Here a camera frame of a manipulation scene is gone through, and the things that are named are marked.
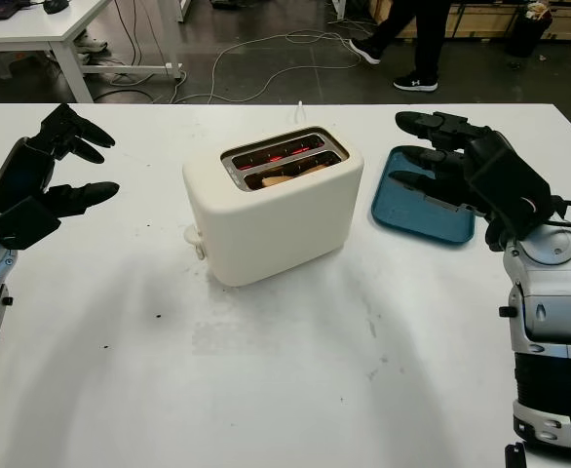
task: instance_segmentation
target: desk leg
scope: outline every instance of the desk leg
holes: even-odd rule
[[[93,103],[91,93],[84,82],[80,65],[78,64],[78,56],[75,54],[73,44],[65,44],[64,42],[51,42],[50,46],[54,51],[56,60],[64,77],[71,88],[71,92],[77,102]]]
[[[177,59],[177,45],[179,40],[179,26],[175,21],[175,11],[172,2],[177,0],[158,0],[158,10],[160,11],[160,19],[162,20],[162,28],[165,33],[165,41],[167,41],[167,53],[171,61],[172,76],[181,78],[179,71],[179,60]]]

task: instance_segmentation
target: toaster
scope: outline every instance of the toaster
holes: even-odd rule
[[[320,127],[184,164],[184,237],[224,285],[259,281],[342,246],[363,158]]]

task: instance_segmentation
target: black robotic finger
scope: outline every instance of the black robotic finger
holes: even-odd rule
[[[83,187],[70,185],[51,187],[41,197],[41,203],[56,217],[82,215],[88,207],[105,202],[119,191],[114,182],[87,183]]]
[[[507,231],[504,222],[499,217],[488,219],[488,221],[489,225],[484,234],[484,240],[490,251],[503,252],[511,237],[509,231]]]
[[[407,161],[436,174],[455,174],[463,178],[465,155],[455,151],[423,148],[420,146],[402,146],[400,148]]]
[[[81,139],[75,137],[71,141],[70,151],[76,156],[95,164],[103,163],[103,156],[99,152],[90,146],[88,143],[82,141]]]
[[[389,177],[404,188],[422,192],[431,201],[454,211],[474,205],[468,186],[456,178],[434,179],[409,171],[395,171]]]
[[[418,138],[429,139],[430,132],[441,127],[443,118],[421,112],[398,112],[396,114],[396,123],[401,130],[408,134],[416,135]]]
[[[85,139],[86,141],[96,144],[97,146],[103,146],[104,148],[110,148],[114,146],[115,141],[100,127],[95,125],[90,120],[80,117],[78,114],[76,116],[76,125],[80,129],[78,137]]]
[[[446,150],[464,148],[472,139],[491,131],[488,127],[470,125],[466,117],[443,112],[399,112],[396,123],[405,132],[430,140],[434,148]]]

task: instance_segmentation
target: black sneaker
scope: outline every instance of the black sneaker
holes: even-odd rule
[[[351,39],[348,41],[348,45],[351,46],[353,51],[363,57],[370,65],[378,65],[381,62],[382,51],[377,47],[370,44],[368,39],[360,41],[359,39]]]
[[[438,78],[424,77],[418,75],[416,71],[412,71],[406,76],[401,76],[394,80],[394,86],[403,91],[423,91],[431,93],[438,88]]]

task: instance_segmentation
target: concrete floor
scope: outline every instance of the concrete floor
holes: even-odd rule
[[[155,0],[143,0],[162,44],[162,28]],[[128,28],[131,29],[133,4],[119,0]],[[146,15],[138,3],[137,36],[143,51],[142,63],[160,64],[162,60],[151,36]],[[256,0],[238,11],[214,10],[208,0],[192,0],[187,22],[179,26],[181,60],[188,80],[179,87],[178,96],[209,92],[211,69],[223,49],[239,42],[284,34],[297,29],[339,32],[345,37],[365,34],[350,24],[348,30],[327,24],[335,19],[333,9],[323,0]],[[373,26],[361,24],[371,29]],[[132,48],[111,3],[90,27],[94,37],[105,38],[109,51],[99,59],[132,60]],[[228,98],[247,98],[258,92],[277,71],[298,65],[342,66],[354,57],[338,41],[292,44],[284,38],[243,47],[223,57],[216,69],[215,92]],[[347,70],[302,69],[277,77],[254,104],[342,103],[420,103],[420,102],[552,102],[571,121],[571,44],[541,44],[533,58],[520,61],[504,53],[499,43],[448,42],[440,63],[440,87],[430,95],[395,90],[391,80],[410,71],[413,45],[396,43],[388,48],[382,63],[372,67],[360,64]],[[42,65],[27,59],[13,65],[14,78],[0,80],[0,102],[73,101],[63,76],[50,63]],[[112,76],[90,76],[87,84],[94,96],[115,90]],[[167,102],[172,83],[154,77],[137,88],[158,102]],[[149,102],[146,96],[121,93],[101,102]],[[204,97],[190,103],[206,102]]]

